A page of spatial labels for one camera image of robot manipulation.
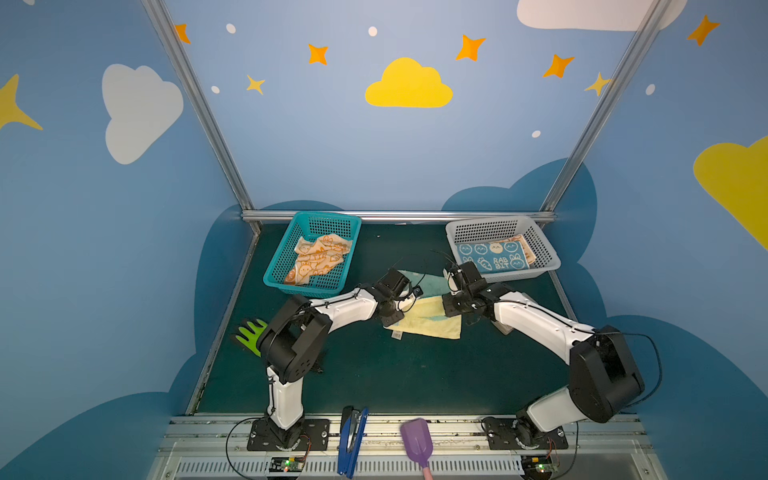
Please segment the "blue rabbit pattern towel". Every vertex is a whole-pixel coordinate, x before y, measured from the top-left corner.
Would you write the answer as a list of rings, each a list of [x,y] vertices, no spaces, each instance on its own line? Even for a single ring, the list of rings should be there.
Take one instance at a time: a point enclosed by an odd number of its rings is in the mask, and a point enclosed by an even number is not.
[[[458,244],[462,263],[472,261],[481,274],[528,270],[522,246],[517,241]]]

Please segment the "plain mint green towel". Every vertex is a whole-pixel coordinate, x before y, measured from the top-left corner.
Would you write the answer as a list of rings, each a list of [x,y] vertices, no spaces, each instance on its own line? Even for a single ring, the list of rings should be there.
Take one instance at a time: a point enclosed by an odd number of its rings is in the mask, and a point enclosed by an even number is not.
[[[402,320],[388,327],[391,337],[400,340],[405,334],[414,334],[458,340],[462,329],[461,316],[448,317],[442,302],[442,296],[451,293],[447,280],[443,276],[407,270],[401,270],[401,273],[413,284],[418,283],[423,295]]]

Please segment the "orange cream patterned towel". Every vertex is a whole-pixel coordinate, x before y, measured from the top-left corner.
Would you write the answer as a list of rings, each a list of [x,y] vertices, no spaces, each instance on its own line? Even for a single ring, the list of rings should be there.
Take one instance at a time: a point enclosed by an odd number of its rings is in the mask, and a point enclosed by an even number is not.
[[[300,237],[294,248],[294,267],[284,279],[287,285],[306,285],[313,276],[324,276],[345,260],[352,241],[336,234],[323,235],[314,241]]]

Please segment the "teal plastic basket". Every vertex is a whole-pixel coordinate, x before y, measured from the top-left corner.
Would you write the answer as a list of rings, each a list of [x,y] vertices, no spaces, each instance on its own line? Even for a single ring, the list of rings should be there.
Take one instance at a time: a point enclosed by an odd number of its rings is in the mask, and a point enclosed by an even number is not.
[[[342,292],[362,219],[334,212],[294,215],[263,276],[266,286],[307,298]]]

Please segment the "orange striped rabbit towel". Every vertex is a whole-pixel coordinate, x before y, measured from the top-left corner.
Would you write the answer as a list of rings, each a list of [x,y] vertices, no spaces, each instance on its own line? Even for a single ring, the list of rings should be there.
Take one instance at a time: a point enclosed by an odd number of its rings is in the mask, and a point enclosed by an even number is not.
[[[533,265],[537,259],[536,254],[530,247],[529,243],[527,242],[526,238],[523,235],[515,235],[510,238],[511,241],[517,241],[521,244],[525,259],[528,265]]]

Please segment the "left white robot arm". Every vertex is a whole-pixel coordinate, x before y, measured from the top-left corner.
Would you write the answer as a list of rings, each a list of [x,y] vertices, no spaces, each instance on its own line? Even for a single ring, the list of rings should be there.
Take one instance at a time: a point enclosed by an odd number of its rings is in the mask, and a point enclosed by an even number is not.
[[[391,326],[402,320],[422,296],[420,283],[396,269],[388,270],[373,284],[362,284],[339,296],[292,296],[257,341],[269,385],[266,416],[270,426],[287,434],[303,421],[303,378],[315,365],[332,332],[372,318],[385,327]]]

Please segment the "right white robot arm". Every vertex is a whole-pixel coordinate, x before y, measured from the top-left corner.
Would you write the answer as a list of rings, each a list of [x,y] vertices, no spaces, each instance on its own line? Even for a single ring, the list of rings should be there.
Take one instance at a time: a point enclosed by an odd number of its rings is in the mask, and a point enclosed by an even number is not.
[[[626,335],[607,325],[595,328],[559,315],[503,283],[490,284],[473,262],[444,273],[450,292],[442,296],[448,316],[478,313],[546,347],[568,367],[566,386],[516,415],[523,443],[567,423],[605,423],[641,396],[645,382]]]

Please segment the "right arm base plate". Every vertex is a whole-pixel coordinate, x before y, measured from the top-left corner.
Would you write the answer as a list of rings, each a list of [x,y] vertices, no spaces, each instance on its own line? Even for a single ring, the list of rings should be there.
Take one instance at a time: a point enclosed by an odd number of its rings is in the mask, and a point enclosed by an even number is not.
[[[480,422],[491,450],[549,450],[569,447],[562,427],[549,432],[517,418],[487,416]]]

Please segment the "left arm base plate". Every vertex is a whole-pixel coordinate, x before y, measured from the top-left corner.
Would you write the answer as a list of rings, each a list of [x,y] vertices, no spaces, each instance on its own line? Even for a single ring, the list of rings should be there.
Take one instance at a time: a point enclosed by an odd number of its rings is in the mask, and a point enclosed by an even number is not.
[[[271,419],[260,418],[251,427],[246,448],[248,451],[326,451],[330,426],[328,419],[300,418],[288,430],[283,430]]]

